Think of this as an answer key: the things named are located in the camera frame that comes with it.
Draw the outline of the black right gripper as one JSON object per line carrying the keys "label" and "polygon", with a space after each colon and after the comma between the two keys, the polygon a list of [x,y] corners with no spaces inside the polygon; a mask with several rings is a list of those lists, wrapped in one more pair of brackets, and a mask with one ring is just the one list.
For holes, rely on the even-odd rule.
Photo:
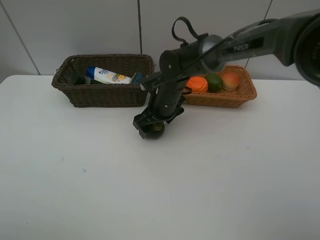
{"label": "black right gripper", "polygon": [[151,93],[146,109],[133,119],[133,126],[143,139],[149,138],[149,125],[165,122],[170,124],[184,112],[182,105],[185,101],[185,85],[185,82],[166,83]]}

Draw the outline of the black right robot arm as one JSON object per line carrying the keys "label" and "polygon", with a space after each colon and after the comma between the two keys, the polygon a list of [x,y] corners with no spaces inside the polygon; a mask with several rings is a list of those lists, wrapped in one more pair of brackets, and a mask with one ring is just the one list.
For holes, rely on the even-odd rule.
{"label": "black right robot arm", "polygon": [[165,124],[183,113],[185,86],[190,77],[216,73],[225,63],[274,55],[286,67],[295,65],[305,80],[320,84],[320,12],[311,10],[281,19],[255,22],[231,35],[194,34],[195,42],[164,51],[159,71],[140,79],[150,93],[146,109],[133,126],[144,139],[162,136]]}

